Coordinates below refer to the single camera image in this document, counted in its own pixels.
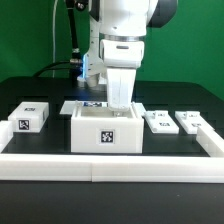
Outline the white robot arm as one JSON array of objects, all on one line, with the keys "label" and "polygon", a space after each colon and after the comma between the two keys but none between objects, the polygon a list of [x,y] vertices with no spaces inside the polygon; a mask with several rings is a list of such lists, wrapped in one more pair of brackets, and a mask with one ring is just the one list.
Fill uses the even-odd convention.
[{"label": "white robot arm", "polygon": [[147,29],[161,28],[175,15],[178,0],[87,0],[90,46],[84,55],[84,77],[90,87],[104,78],[108,107],[129,110],[144,57]]}]

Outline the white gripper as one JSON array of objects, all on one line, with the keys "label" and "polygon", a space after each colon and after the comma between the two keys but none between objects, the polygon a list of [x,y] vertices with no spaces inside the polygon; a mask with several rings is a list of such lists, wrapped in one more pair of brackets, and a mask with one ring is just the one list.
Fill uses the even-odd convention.
[{"label": "white gripper", "polygon": [[114,116],[131,105],[136,70],[144,56],[144,42],[120,42],[103,39],[100,57],[106,68],[107,101]]}]

